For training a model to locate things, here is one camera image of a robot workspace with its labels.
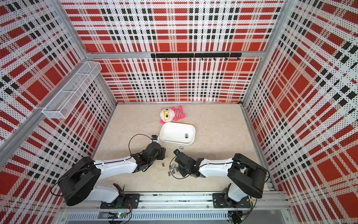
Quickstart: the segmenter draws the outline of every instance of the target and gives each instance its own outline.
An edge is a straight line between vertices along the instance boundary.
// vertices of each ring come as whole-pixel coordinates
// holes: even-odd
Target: plush toy
[[[172,120],[177,121],[178,119],[183,119],[185,115],[183,114],[183,107],[179,106],[178,109],[175,107],[163,108],[160,111],[160,122],[164,124],[165,122],[171,122]]]

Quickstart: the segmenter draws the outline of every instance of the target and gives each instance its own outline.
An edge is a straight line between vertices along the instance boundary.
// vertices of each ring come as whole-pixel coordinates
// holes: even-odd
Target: aluminum frame
[[[137,209],[133,209],[133,214],[163,214],[163,213],[224,213],[227,214],[234,208],[214,208],[212,201],[213,193],[220,192],[128,192],[140,194],[140,201]],[[108,219],[98,219],[100,213],[128,211],[127,209],[100,209],[100,201],[82,202],[78,205],[68,207],[65,204],[60,209],[60,214],[57,219],[57,224],[63,224],[69,220],[83,220],[83,221],[98,221]],[[264,191],[261,199],[257,199],[255,210],[280,210],[284,219],[288,218],[286,224],[295,223],[290,214],[292,208],[287,200],[286,194],[283,191]],[[142,216],[132,220],[176,220],[176,217],[166,218],[163,216]],[[203,216],[201,218],[190,218],[187,220],[225,220],[215,216]]]
[[[245,122],[246,122],[246,126],[247,126],[247,129],[248,129],[248,132],[250,133],[250,137],[251,137],[251,140],[252,140],[252,144],[253,144],[253,147],[255,148],[255,151],[256,151],[256,154],[258,156],[258,159],[259,159],[259,162],[260,162],[260,165],[262,165],[264,168],[266,168],[269,172],[269,175],[270,175],[270,181],[271,181],[271,184],[273,186],[273,188],[275,189],[275,191],[278,191],[278,187],[276,185],[276,182],[275,181],[272,181],[274,180],[274,176],[272,175],[271,173],[271,170],[269,168],[269,165],[267,164],[265,158],[263,157],[263,154],[262,154],[262,148],[261,148],[261,145],[260,145],[260,142],[258,141],[258,138],[257,138],[257,135],[256,135],[256,132],[255,132],[255,129],[253,128],[252,126],[252,123],[251,123],[251,120],[247,114],[247,110],[246,110],[246,107],[241,105],[241,110],[242,110],[242,113],[244,115],[244,118],[245,118]]]
[[[62,21],[63,25],[65,26],[65,28],[67,30],[67,32],[69,33],[70,37],[72,38],[74,44],[78,48],[78,50],[81,53],[81,55],[84,57],[84,61],[85,61],[87,58],[86,58],[86,52],[84,50],[84,45],[82,44],[82,41],[81,41],[80,37],[77,35],[76,30],[74,29],[71,21],[69,20],[64,7],[62,7],[62,5],[61,5],[59,0],[49,0],[49,1],[51,2],[56,14],[58,15],[58,17]]]
[[[247,105],[249,96],[252,94],[253,90],[255,89],[256,84],[257,84],[259,78],[262,76],[264,69],[267,67],[267,63],[270,61],[269,60],[270,52],[273,50],[275,43],[278,40],[279,35],[281,33],[281,29],[285,25],[285,22],[289,16],[289,13],[290,13],[292,7],[294,7],[296,5],[297,1],[298,0],[286,0],[284,5],[282,6],[282,11],[276,20],[276,24],[275,24],[274,28],[272,29],[272,35],[270,36],[269,40],[267,41],[266,48],[265,48],[266,54],[260,60],[258,66],[253,74],[252,80],[251,80],[249,86],[247,87],[245,95],[242,99],[243,105]]]
[[[53,90],[52,93],[37,107],[32,114],[18,127],[16,131],[0,146],[0,167],[2,167],[13,153],[18,149],[22,142],[28,137],[33,129],[46,117],[42,109],[61,91],[66,83],[76,74],[82,66],[81,63]]]

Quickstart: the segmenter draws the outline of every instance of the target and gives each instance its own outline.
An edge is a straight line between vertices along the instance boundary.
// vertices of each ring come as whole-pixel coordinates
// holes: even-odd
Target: plaid wall panel
[[[283,2],[61,0],[89,52],[262,51]]]
[[[118,102],[240,102],[259,58],[96,59]]]
[[[50,188],[91,156],[114,107],[96,80],[67,119],[45,118],[0,171],[0,222],[51,223],[63,202]],[[61,194],[58,186],[53,190]]]
[[[297,1],[247,107],[299,222],[358,222],[358,1]]]
[[[0,145],[80,60],[47,1],[0,2]]]

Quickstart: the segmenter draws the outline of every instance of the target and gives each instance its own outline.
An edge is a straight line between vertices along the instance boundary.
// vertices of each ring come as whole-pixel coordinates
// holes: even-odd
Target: white wire shelf
[[[80,69],[45,106],[42,113],[48,118],[66,119],[101,70],[99,62],[82,62]]]

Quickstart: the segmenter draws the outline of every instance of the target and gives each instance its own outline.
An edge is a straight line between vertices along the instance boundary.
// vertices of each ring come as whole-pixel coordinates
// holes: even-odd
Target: red plaid pattern
[[[259,58],[96,61],[118,102],[240,102]]]
[[[0,145],[83,58],[47,2],[0,3]]]
[[[262,51],[281,1],[61,0],[89,52]]]
[[[357,1],[300,1],[248,104],[302,223],[357,223]]]

